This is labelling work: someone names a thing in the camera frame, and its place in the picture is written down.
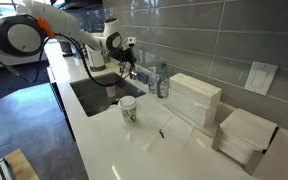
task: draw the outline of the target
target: sink basin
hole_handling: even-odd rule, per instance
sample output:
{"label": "sink basin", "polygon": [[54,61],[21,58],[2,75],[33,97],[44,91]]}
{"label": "sink basin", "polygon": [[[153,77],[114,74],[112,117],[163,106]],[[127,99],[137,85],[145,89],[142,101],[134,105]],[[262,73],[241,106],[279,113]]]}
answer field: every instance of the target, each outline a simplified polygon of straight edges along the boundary
{"label": "sink basin", "polygon": [[[106,84],[108,82],[116,82],[120,79],[120,76],[111,73],[95,79],[100,83]],[[137,98],[145,94],[125,80],[116,84],[115,97],[108,97],[105,87],[95,84],[91,79],[72,82],[71,87],[87,116],[93,116],[107,110],[110,105],[117,102],[123,96],[129,95]]]}

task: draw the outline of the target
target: napkin stack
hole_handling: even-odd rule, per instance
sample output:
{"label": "napkin stack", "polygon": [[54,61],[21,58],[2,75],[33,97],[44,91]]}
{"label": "napkin stack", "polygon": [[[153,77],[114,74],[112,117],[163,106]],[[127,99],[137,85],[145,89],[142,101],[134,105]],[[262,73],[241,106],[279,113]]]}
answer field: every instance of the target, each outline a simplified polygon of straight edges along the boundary
{"label": "napkin stack", "polygon": [[268,148],[276,127],[273,122],[237,109],[220,124],[223,137],[219,149],[247,164],[253,151]]}
{"label": "napkin stack", "polygon": [[192,125],[206,127],[213,123],[222,90],[184,74],[170,78],[168,104],[192,120]]}

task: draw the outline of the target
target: cup lid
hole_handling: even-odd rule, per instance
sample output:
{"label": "cup lid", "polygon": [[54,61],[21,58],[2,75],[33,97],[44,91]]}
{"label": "cup lid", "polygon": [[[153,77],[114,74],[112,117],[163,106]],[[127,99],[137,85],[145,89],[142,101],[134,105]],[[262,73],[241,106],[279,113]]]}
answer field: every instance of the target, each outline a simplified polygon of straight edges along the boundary
{"label": "cup lid", "polygon": [[124,96],[118,102],[118,106],[123,109],[132,109],[137,105],[137,101],[133,96]]}

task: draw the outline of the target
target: small black object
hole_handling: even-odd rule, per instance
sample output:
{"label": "small black object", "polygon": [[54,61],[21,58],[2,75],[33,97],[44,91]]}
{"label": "small black object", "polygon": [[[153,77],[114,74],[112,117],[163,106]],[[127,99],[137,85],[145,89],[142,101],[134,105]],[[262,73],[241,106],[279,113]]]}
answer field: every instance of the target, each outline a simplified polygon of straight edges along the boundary
{"label": "small black object", "polygon": [[162,138],[164,138],[164,134],[162,132],[162,129],[160,129],[160,134],[161,134]]}

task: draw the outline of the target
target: wooden table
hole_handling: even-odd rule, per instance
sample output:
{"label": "wooden table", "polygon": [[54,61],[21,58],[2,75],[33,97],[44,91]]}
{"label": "wooden table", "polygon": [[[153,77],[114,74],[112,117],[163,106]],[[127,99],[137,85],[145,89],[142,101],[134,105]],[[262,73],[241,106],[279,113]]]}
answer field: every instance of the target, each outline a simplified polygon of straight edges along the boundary
{"label": "wooden table", "polygon": [[39,180],[31,164],[27,161],[21,149],[6,155],[4,159],[10,165],[15,180]]}

